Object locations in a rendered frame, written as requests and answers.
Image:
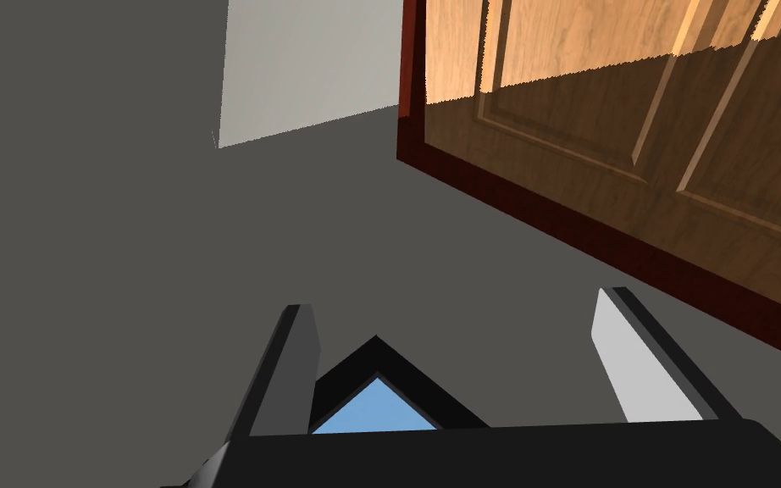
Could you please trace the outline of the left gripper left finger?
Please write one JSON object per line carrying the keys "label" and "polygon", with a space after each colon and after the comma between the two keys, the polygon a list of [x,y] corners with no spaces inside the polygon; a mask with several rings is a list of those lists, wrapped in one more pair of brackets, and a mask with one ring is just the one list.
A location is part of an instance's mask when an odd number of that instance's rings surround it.
{"label": "left gripper left finger", "polygon": [[286,306],[225,441],[248,436],[305,435],[320,352],[313,307]]}

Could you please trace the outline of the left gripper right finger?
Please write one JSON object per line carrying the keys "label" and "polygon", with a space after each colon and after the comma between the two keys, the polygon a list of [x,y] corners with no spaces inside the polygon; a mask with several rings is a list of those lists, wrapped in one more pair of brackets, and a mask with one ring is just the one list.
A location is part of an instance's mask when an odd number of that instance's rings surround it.
{"label": "left gripper right finger", "polygon": [[598,291],[590,336],[628,422],[741,419],[628,287]]}

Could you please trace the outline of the black framed blue picture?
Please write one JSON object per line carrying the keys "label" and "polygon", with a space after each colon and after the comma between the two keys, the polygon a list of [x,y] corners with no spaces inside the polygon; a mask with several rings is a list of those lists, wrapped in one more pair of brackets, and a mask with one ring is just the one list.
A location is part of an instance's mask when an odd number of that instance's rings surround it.
{"label": "black framed blue picture", "polygon": [[308,431],[326,434],[487,426],[376,335],[317,379]]}

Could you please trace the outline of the brown wooden panel door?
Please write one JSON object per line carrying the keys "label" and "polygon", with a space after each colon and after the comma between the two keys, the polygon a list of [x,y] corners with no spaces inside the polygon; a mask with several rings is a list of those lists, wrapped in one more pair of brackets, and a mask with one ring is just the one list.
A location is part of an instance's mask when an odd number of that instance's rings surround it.
{"label": "brown wooden panel door", "polygon": [[781,304],[781,0],[427,0],[424,139]]}

